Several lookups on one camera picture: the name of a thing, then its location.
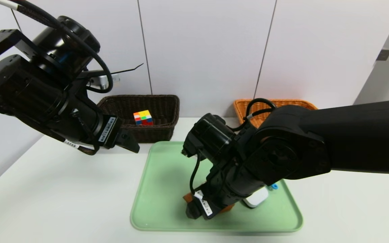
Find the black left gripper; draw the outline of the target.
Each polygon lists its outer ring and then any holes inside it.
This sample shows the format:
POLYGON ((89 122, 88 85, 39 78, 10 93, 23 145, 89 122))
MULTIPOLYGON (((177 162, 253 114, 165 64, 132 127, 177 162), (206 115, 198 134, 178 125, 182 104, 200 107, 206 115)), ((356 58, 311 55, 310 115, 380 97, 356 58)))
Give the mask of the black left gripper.
POLYGON ((78 150, 99 150, 115 145, 133 153, 139 143, 127 129, 121 129, 121 119, 108 115, 86 95, 67 98, 67 144, 78 150))

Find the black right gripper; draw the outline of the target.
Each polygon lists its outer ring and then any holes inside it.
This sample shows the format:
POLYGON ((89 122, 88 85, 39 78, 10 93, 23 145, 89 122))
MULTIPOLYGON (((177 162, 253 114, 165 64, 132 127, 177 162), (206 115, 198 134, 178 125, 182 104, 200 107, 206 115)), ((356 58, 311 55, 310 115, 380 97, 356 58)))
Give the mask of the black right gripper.
POLYGON ((246 171, 210 171, 206 182, 196 188, 196 195, 187 203, 186 216, 208 220, 229 211, 247 195, 243 189, 246 178, 246 171))

